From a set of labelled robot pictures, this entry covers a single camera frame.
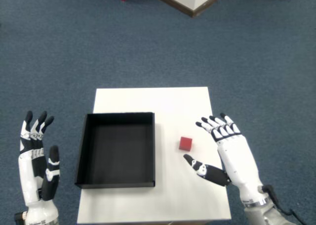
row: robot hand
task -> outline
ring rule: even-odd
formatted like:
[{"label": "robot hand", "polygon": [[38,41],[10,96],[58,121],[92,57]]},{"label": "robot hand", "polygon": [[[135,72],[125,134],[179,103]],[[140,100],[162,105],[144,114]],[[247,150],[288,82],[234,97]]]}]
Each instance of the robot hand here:
[{"label": "robot hand", "polygon": [[23,121],[19,156],[23,197],[29,209],[15,217],[16,221],[19,216],[23,218],[25,225],[57,225],[58,211],[52,199],[60,177],[58,147],[50,148],[46,163],[42,142],[46,128],[54,117],[46,119],[47,113],[44,111],[31,127],[32,117],[33,114],[29,111]]},{"label": "robot hand", "polygon": [[221,117],[224,121],[210,116],[209,119],[202,118],[203,123],[196,122],[196,125],[212,135],[226,171],[203,164],[185,154],[187,162],[206,180],[222,186],[229,183],[237,186],[250,224],[295,225],[286,220],[283,213],[293,215],[301,224],[306,225],[293,210],[286,212],[280,207],[272,186],[262,185],[246,138],[228,116],[222,113]]},{"label": "robot hand", "polygon": [[212,135],[226,171],[205,165],[187,154],[184,155],[185,159],[200,177],[222,186],[230,182],[236,185],[245,207],[266,204],[269,196],[260,192],[262,183],[246,138],[228,116],[221,116],[225,121],[210,116],[209,119],[202,118],[203,122],[197,122],[196,125]]}]

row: robot finger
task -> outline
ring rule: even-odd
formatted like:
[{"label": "robot finger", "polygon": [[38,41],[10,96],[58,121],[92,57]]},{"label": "robot finger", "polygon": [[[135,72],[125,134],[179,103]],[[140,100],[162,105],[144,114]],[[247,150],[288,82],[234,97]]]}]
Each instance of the robot finger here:
[{"label": "robot finger", "polygon": [[35,121],[35,123],[33,124],[32,128],[31,128],[31,139],[36,141],[39,131],[40,131],[40,125],[44,122],[44,120],[47,117],[47,112],[44,111],[42,112],[42,114],[40,115],[40,117]]},{"label": "robot finger", "polygon": [[234,131],[222,120],[220,120],[217,117],[214,117],[212,115],[209,116],[210,120],[212,120],[213,122],[216,122],[217,124],[219,124],[220,126],[222,126],[225,131],[229,134],[229,135],[235,135]]},{"label": "robot finger", "polygon": [[211,165],[203,164],[202,162],[194,160],[188,154],[183,155],[183,157],[197,172],[198,176],[221,186],[226,186],[231,182],[230,178],[224,170]]},{"label": "robot finger", "polygon": [[32,112],[28,111],[23,121],[21,134],[20,134],[20,154],[33,149],[33,142],[30,137],[30,134],[31,134],[30,122],[32,118],[33,118]]},{"label": "robot finger", "polygon": [[224,137],[215,128],[213,128],[209,124],[196,122],[196,125],[205,129],[208,133],[210,133],[216,142],[224,139]]},{"label": "robot finger", "polygon": [[51,117],[49,117],[47,120],[45,120],[45,122],[40,125],[39,133],[43,135],[43,134],[45,133],[47,127],[48,127],[51,123],[53,123],[53,121],[54,121],[54,116],[51,116]]},{"label": "robot finger", "polygon": [[59,152],[58,146],[52,146],[49,151],[49,159],[47,163],[47,169],[42,185],[41,197],[44,201],[54,198],[58,182],[60,178],[59,171]]},{"label": "robot finger", "polygon": [[203,122],[208,123],[210,126],[216,128],[216,129],[218,129],[220,127],[220,125],[217,124],[215,121],[209,120],[209,119],[204,118],[204,117],[202,117],[201,119]]},{"label": "robot finger", "polygon": [[241,134],[241,132],[238,129],[237,125],[231,120],[230,117],[228,117],[224,113],[221,113],[221,117],[226,120],[226,123],[230,126],[230,128],[234,131],[235,134],[237,134],[237,135]]},{"label": "robot finger", "polygon": [[222,121],[222,120],[220,120],[219,118],[214,117],[214,116],[212,116],[212,115],[210,115],[209,118],[210,118],[210,120],[216,122],[217,124],[219,124],[219,125],[222,126],[222,127],[226,124],[224,121]]}]

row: wooden trim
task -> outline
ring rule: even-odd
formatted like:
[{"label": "wooden trim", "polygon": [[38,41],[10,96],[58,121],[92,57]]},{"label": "wooden trim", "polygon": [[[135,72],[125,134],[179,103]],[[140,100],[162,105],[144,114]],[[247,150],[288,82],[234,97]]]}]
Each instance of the wooden trim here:
[{"label": "wooden trim", "polygon": [[183,4],[179,3],[176,0],[161,0],[165,2],[166,4],[174,7],[175,9],[178,9],[179,11],[189,15],[190,17],[193,17],[194,11],[187,6],[184,6]]},{"label": "wooden trim", "polygon": [[205,3],[194,9],[192,17],[200,15],[203,11],[209,8],[217,0],[207,0]]},{"label": "wooden trim", "polygon": [[183,12],[184,14],[189,15],[190,17],[195,17],[195,16],[200,15],[205,9],[207,9],[209,6],[211,6],[217,0],[207,0],[205,3],[203,3],[201,6],[199,6],[195,10],[192,10],[191,8],[188,8],[187,6],[184,6],[183,4],[179,3],[176,0],[161,0],[161,1],[174,7],[175,9],[178,9],[179,11]]}]

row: gray carpet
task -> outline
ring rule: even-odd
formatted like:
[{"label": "gray carpet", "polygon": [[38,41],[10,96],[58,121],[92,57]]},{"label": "gray carpet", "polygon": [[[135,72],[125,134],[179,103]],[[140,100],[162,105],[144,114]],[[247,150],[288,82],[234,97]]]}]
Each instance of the gray carpet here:
[{"label": "gray carpet", "polygon": [[[55,116],[45,153],[60,148],[55,204],[71,225],[95,89],[208,86],[213,113],[247,137],[262,182],[315,224],[315,13],[315,0],[219,0],[195,19],[158,0],[0,0],[0,223],[25,210],[17,158],[29,109]],[[238,189],[228,196],[232,221],[212,224],[246,225]]]}]

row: open box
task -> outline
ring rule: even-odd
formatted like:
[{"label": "open box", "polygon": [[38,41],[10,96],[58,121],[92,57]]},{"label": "open box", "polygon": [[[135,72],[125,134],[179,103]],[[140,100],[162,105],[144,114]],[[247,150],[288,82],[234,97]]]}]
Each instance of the open box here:
[{"label": "open box", "polygon": [[155,114],[87,114],[75,185],[155,186]]}]

